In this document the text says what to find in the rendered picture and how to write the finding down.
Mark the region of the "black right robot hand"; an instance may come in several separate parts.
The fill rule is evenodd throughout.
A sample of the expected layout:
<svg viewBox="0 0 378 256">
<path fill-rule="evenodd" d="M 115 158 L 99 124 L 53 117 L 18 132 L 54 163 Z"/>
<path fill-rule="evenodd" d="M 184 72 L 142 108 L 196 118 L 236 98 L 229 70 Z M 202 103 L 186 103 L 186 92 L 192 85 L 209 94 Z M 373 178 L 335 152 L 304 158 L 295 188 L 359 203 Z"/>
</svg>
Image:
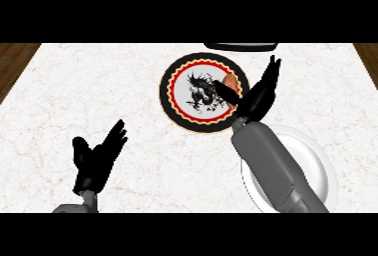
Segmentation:
<svg viewBox="0 0 378 256">
<path fill-rule="evenodd" d="M 236 107 L 236 116 L 245 122 L 258 122 L 274 102 L 276 85 L 279 78 L 280 60 L 270 56 L 267 68 L 260 81 L 255 83 L 243 97 L 239 97 L 235 90 L 220 81 L 214 81 L 215 93 L 221 99 Z"/>
</svg>

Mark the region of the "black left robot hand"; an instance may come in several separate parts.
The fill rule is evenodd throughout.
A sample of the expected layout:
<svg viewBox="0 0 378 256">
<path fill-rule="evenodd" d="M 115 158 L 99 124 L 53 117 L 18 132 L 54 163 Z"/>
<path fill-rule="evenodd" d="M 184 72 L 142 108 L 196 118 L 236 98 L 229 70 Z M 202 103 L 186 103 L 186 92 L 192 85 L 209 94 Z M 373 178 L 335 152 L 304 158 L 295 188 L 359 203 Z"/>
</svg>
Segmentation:
<svg viewBox="0 0 378 256">
<path fill-rule="evenodd" d="M 114 162 L 127 142 L 124 121 L 118 120 L 105 140 L 94 148 L 88 147 L 85 139 L 77 136 L 72 139 L 74 164 L 78 169 L 72 192 L 84 191 L 100 193 L 108 182 Z"/>
</svg>

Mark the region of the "orange sweet potato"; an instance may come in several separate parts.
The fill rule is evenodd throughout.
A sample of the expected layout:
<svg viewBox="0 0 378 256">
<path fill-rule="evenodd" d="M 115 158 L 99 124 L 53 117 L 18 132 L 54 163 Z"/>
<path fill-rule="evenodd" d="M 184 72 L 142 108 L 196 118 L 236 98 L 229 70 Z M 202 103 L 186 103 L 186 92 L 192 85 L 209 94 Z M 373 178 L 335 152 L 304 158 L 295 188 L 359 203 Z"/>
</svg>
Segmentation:
<svg viewBox="0 0 378 256">
<path fill-rule="evenodd" d="M 223 78 L 221 83 L 227 86 L 227 106 L 229 109 L 233 110 L 236 108 L 236 104 L 238 104 L 238 79 L 236 76 L 233 74 L 227 74 Z"/>
</svg>

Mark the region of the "black rimmed patterned plate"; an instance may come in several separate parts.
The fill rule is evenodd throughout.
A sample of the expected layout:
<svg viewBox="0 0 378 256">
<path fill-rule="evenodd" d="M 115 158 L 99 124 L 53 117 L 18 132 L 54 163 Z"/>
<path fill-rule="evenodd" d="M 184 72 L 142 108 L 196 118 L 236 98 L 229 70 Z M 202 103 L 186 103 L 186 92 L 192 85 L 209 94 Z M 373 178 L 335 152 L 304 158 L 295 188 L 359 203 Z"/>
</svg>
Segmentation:
<svg viewBox="0 0 378 256">
<path fill-rule="evenodd" d="M 236 120 L 235 109 L 215 93 L 212 82 L 227 74 L 238 79 L 238 96 L 249 91 L 245 73 L 236 63 L 214 53 L 192 53 L 178 58 L 161 78 L 159 101 L 171 121 L 198 133 L 220 132 Z"/>
</svg>

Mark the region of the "plain white plate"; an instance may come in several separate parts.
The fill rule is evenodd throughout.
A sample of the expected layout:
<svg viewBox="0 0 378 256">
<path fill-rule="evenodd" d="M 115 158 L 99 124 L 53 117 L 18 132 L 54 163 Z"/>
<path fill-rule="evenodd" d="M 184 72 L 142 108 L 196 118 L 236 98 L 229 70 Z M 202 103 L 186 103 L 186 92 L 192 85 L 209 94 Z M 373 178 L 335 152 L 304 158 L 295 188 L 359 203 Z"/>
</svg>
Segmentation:
<svg viewBox="0 0 378 256">
<path fill-rule="evenodd" d="M 329 211 L 336 208 L 338 185 L 328 156 L 308 135 L 289 126 L 271 125 L 286 150 L 289 151 L 308 182 L 308 185 Z M 263 213 L 276 213 L 269 198 L 245 161 L 240 161 L 240 175 L 249 198 Z"/>
</svg>

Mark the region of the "black flat object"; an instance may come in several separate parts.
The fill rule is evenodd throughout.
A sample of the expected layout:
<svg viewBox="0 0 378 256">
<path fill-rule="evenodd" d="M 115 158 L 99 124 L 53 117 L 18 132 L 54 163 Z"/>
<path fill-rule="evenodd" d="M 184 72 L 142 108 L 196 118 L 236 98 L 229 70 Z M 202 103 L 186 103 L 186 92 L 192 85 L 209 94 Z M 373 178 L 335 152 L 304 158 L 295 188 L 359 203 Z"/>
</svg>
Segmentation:
<svg viewBox="0 0 378 256">
<path fill-rule="evenodd" d="M 276 43 L 205 43 L 209 49 L 236 52 L 267 52 L 277 47 Z"/>
</svg>

